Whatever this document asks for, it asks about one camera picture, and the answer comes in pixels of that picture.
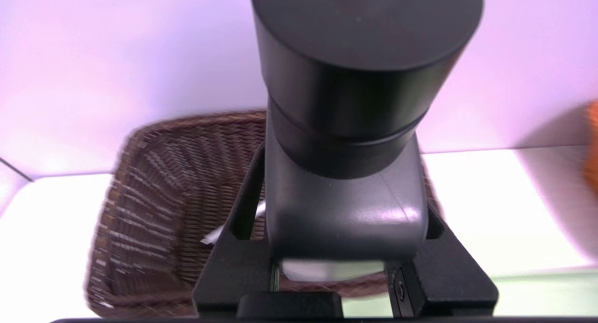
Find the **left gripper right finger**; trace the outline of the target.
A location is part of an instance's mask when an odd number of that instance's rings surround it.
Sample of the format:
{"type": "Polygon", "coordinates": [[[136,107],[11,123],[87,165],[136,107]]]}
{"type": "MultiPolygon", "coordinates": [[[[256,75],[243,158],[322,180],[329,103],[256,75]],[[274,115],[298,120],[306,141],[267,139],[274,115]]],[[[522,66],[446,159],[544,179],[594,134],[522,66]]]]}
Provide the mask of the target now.
{"type": "Polygon", "coordinates": [[[457,239],[435,207],[416,256],[385,268],[393,316],[493,316],[495,283],[457,239]]]}

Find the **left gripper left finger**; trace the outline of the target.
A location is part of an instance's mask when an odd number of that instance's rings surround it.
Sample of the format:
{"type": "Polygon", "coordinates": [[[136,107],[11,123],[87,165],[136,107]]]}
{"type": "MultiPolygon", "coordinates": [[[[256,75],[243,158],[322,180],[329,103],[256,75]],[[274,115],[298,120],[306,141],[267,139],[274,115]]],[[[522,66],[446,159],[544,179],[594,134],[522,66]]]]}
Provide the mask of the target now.
{"type": "Polygon", "coordinates": [[[251,240],[263,188],[264,153],[261,144],[193,289],[199,316],[235,316],[244,295],[278,287],[267,236],[251,240]]]}

